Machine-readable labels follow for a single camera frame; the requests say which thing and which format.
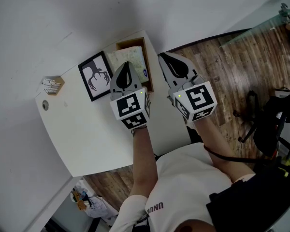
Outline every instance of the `white t-shirt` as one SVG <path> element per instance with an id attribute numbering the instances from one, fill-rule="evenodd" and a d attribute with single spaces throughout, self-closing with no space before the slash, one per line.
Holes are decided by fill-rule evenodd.
<path id="1" fill-rule="evenodd" d="M 209 195 L 232 184 L 213 167 L 202 143 L 174 150 L 157 161 L 158 181 L 149 198 L 133 195 L 122 204 L 111 232 L 131 232 L 146 213 L 151 232 L 173 232 L 179 224 L 198 219 L 212 224 L 206 204 Z"/>

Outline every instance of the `framed picture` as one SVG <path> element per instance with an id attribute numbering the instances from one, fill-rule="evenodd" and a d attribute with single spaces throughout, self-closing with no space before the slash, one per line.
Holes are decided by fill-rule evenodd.
<path id="1" fill-rule="evenodd" d="M 81 63 L 78 69 L 91 101 L 111 92 L 113 73 L 103 51 Z"/>

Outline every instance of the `sticker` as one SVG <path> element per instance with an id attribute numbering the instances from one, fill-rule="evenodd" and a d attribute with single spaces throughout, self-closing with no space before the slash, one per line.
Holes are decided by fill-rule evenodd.
<path id="1" fill-rule="evenodd" d="M 189 119 L 189 111 L 183 106 L 182 103 L 179 102 L 178 99 L 175 98 L 175 107 L 183 114 L 186 119 Z"/>
<path id="2" fill-rule="evenodd" d="M 136 94 L 125 96 L 117 101 L 119 116 L 123 117 L 140 109 Z"/>
<path id="3" fill-rule="evenodd" d="M 210 107 L 210 108 L 205 109 L 204 111 L 200 111 L 200 112 L 194 114 L 192 121 L 203 118 L 205 116 L 208 116 L 212 112 L 213 108 L 214 107 Z"/>
<path id="4" fill-rule="evenodd" d="M 186 91 L 186 94 L 194 110 L 214 103 L 205 85 L 189 89 Z"/>
<path id="5" fill-rule="evenodd" d="M 149 108 L 150 108 L 150 101 L 149 101 L 147 94 L 145 93 L 145 111 L 146 111 L 148 117 L 149 117 Z"/>
<path id="6" fill-rule="evenodd" d="M 124 125 L 128 129 L 132 129 L 136 126 L 141 126 L 142 124 L 145 124 L 146 122 L 147 121 L 146 121 L 146 118 L 144 117 L 143 113 L 135 114 L 129 118 L 125 118 L 122 120 L 122 123 L 124 123 Z"/>

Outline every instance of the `black picture frame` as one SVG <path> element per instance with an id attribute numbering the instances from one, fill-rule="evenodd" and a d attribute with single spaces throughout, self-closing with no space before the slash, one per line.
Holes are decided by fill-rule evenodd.
<path id="1" fill-rule="evenodd" d="M 86 65 L 87 65 L 88 63 L 90 63 L 91 61 L 93 61 L 95 58 L 99 57 L 99 56 L 101 56 L 102 59 L 103 59 L 103 62 L 104 62 L 104 64 L 105 64 L 105 66 L 106 66 L 106 69 L 107 69 L 107 72 L 108 72 L 108 75 L 109 75 L 109 77 L 110 77 L 110 81 L 111 81 L 111 79 L 112 79 L 112 77 L 113 77 L 113 72 L 112 72 L 112 70 L 111 70 L 111 68 L 110 68 L 110 66 L 109 66 L 109 64 L 108 64 L 108 61 L 107 61 L 106 56 L 105 56 L 105 54 L 104 54 L 103 51 L 97 53 L 96 55 L 92 56 L 91 58 L 88 58 L 86 61 L 84 61 L 83 63 L 81 63 L 81 64 L 78 65 L 79 72 L 80 72 L 80 74 L 81 74 L 81 76 L 82 76 L 82 79 L 83 79 L 84 85 L 85 85 L 85 87 L 86 87 L 86 90 L 87 90 L 87 92 L 88 92 L 88 95 L 89 95 L 91 101 L 95 101 L 96 99 L 101 98 L 101 97 L 103 97 L 104 95 L 107 95 L 107 94 L 109 94 L 109 93 L 111 92 L 111 90 L 109 89 L 109 90 L 107 90 L 107 91 L 105 91 L 105 92 L 103 92 L 103 93 L 101 93 L 101 94 L 99 94 L 99 95 L 97 95 L 97 96 L 94 97 L 94 96 L 92 95 L 91 91 L 90 91 L 89 85 L 88 85 L 88 83 L 87 83 L 87 81 L 86 81 L 86 78 L 85 78 L 85 75 L 84 75 L 84 73 L 83 73 L 83 69 L 84 69 L 84 68 L 87 68 Z"/>

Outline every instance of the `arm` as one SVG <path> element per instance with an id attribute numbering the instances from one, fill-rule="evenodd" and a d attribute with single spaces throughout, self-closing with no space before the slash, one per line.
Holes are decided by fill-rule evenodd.
<path id="1" fill-rule="evenodd" d="M 131 195 L 149 197 L 157 180 L 157 166 L 147 128 L 134 131 L 133 138 L 133 180 Z"/>
<path id="2" fill-rule="evenodd" d="M 199 119 L 194 122 L 198 134 L 201 136 L 204 145 L 210 150 L 227 157 L 235 157 L 228 142 L 223 138 L 217 127 L 209 117 Z M 225 161 L 209 153 L 214 167 L 227 174 L 234 182 L 246 174 L 254 172 L 241 162 Z"/>

